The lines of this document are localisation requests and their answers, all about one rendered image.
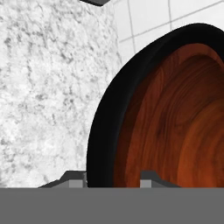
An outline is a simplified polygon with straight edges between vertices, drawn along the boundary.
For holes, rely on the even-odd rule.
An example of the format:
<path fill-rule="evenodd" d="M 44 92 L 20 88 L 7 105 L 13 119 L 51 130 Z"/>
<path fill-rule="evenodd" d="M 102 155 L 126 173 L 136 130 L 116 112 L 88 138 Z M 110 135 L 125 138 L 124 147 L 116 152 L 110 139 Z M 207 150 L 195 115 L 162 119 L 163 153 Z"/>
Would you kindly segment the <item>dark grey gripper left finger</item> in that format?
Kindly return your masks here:
<path fill-rule="evenodd" d="M 41 188 L 85 188 L 87 186 L 87 174 L 84 171 L 66 171 L 60 179 L 42 185 Z"/>

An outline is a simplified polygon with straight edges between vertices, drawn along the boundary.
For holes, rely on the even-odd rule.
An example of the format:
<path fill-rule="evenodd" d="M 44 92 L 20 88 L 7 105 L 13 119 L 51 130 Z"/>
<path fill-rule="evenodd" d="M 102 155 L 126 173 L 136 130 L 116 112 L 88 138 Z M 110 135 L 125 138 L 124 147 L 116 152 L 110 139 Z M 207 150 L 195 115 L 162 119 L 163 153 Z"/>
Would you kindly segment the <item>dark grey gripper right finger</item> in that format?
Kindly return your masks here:
<path fill-rule="evenodd" d="M 157 187 L 175 187 L 171 182 L 162 180 L 155 171 L 141 171 L 140 177 L 140 187 L 141 188 L 157 188 Z"/>

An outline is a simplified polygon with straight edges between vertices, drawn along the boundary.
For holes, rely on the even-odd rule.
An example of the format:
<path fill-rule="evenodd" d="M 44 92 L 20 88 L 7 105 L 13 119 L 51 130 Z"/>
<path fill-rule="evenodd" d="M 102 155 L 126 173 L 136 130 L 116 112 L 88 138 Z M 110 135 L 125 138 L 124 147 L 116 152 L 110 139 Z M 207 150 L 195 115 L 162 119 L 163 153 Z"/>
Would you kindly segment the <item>dark grey cabinet edge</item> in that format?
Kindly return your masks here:
<path fill-rule="evenodd" d="M 94 6 L 102 7 L 104 4 L 108 3 L 110 0 L 80 0 L 87 4 L 92 4 Z"/>

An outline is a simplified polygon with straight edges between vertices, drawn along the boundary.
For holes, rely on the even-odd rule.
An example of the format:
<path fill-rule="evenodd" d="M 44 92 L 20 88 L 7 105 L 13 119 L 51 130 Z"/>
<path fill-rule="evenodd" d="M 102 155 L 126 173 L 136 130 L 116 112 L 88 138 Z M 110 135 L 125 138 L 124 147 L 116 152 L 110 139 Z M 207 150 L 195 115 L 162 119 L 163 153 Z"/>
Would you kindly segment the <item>black bowl with wooden inside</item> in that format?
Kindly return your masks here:
<path fill-rule="evenodd" d="M 189 24 L 153 41 L 111 81 L 87 146 L 90 187 L 224 187 L 224 31 Z"/>

